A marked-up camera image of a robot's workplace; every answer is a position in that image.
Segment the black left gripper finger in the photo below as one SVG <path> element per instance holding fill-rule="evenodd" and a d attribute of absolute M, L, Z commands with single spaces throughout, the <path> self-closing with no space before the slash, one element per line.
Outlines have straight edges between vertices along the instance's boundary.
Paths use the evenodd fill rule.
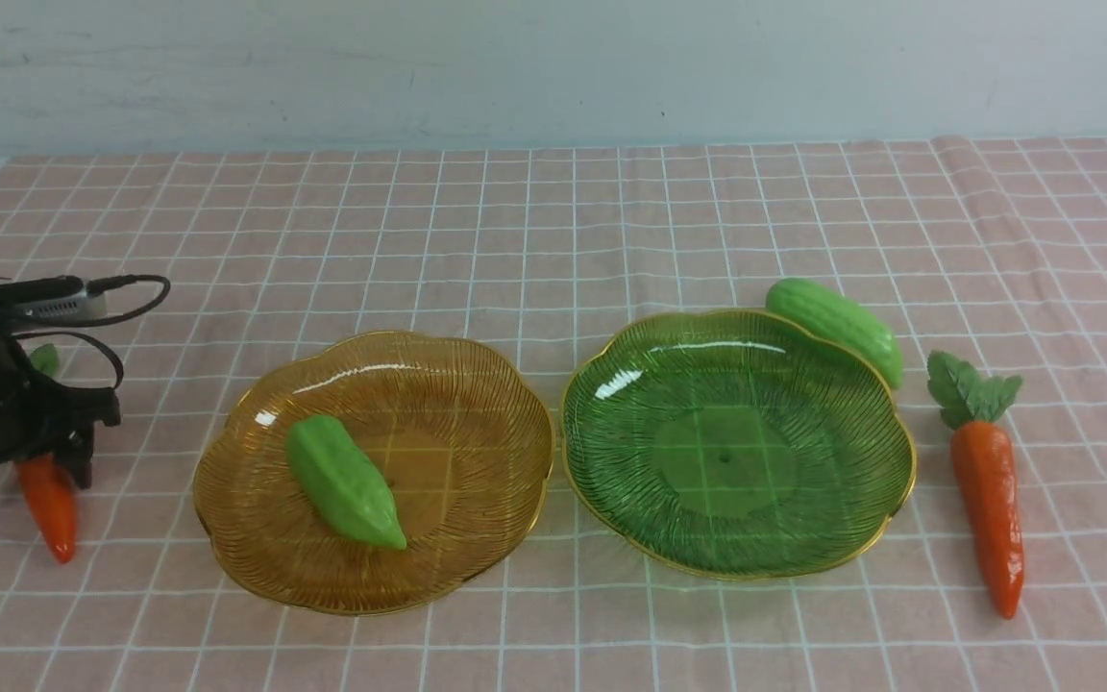
<path fill-rule="evenodd" d="M 92 486 L 91 461 L 95 453 L 95 430 L 77 428 L 54 443 L 54 464 L 65 469 L 68 476 L 80 490 Z"/>

